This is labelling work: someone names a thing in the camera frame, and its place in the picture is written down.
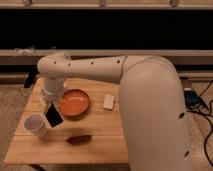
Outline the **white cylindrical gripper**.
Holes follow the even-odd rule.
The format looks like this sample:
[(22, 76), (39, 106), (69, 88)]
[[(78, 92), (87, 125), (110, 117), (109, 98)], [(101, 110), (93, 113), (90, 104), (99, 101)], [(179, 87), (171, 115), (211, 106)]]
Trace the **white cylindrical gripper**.
[(45, 87), (41, 88), (41, 98), (45, 103), (51, 103), (56, 101), (64, 93), (64, 89), (59, 89), (57, 91), (47, 90)]

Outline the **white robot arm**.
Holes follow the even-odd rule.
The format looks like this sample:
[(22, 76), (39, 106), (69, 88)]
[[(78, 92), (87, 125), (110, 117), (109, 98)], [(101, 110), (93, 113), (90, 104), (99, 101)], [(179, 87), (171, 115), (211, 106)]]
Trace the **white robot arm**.
[(73, 60), (65, 52), (42, 57), (46, 102), (64, 92), (68, 77), (115, 83), (131, 171), (192, 171), (181, 80), (161, 56), (114, 56)]

